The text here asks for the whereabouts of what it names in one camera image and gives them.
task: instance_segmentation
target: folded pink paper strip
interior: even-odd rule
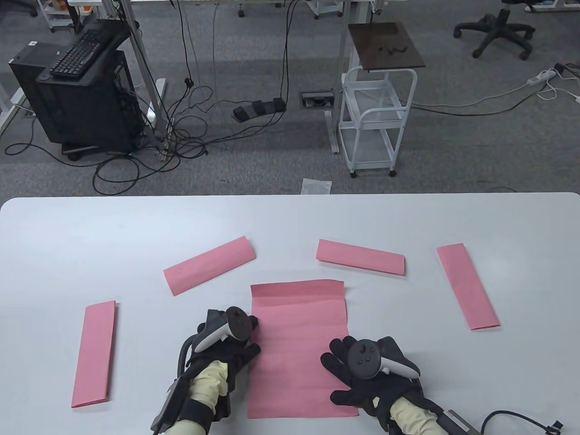
[[[256,259],[252,245],[240,237],[165,269],[165,279],[174,296]]]
[[[330,401],[334,390],[348,387],[320,363],[330,341],[349,333],[344,282],[253,285],[252,314],[262,352],[250,367],[248,418],[358,415]]]
[[[405,275],[405,257],[391,252],[320,239],[316,259],[359,269]]]
[[[462,243],[442,246],[437,248],[437,254],[469,328],[473,331],[499,326],[499,319],[465,246]]]
[[[71,408],[107,401],[114,326],[114,300],[86,308]]]

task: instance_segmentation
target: white wire cart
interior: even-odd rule
[[[382,80],[357,81],[357,66],[342,75],[342,108],[338,131],[350,176],[357,176],[357,169],[389,168],[389,176],[394,177],[395,163],[401,147],[401,140],[407,124],[415,88],[417,73],[412,69],[378,70]],[[410,74],[412,78],[409,95],[401,105],[391,81],[392,75]],[[345,120],[345,108],[350,120]],[[393,147],[387,130],[398,129]]]

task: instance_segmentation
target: computer tower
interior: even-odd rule
[[[12,70],[20,76],[27,70],[24,75],[31,77],[38,69],[30,67],[30,56],[24,57],[27,62],[15,57]],[[105,50],[78,81],[51,76],[52,63],[29,86],[34,95],[31,108],[42,113],[38,121],[48,139],[61,143],[63,154],[92,148],[120,153],[137,149],[144,121],[124,52]]]
[[[38,93],[36,79],[47,67],[58,59],[64,50],[66,50],[65,46],[30,41],[9,62],[12,73],[14,73],[14,76],[18,80],[31,109],[36,113],[38,121],[43,126],[48,137],[56,137],[57,130],[56,126],[51,122],[50,115]]]

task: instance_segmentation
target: cart wheel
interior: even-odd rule
[[[70,153],[70,154],[67,154],[67,158],[71,162],[77,162],[81,158],[81,156],[82,156],[81,153]]]

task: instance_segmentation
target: black keyboard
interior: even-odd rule
[[[72,44],[50,68],[54,77],[80,79],[99,54],[113,39],[109,28],[92,28],[83,31],[80,38]]]

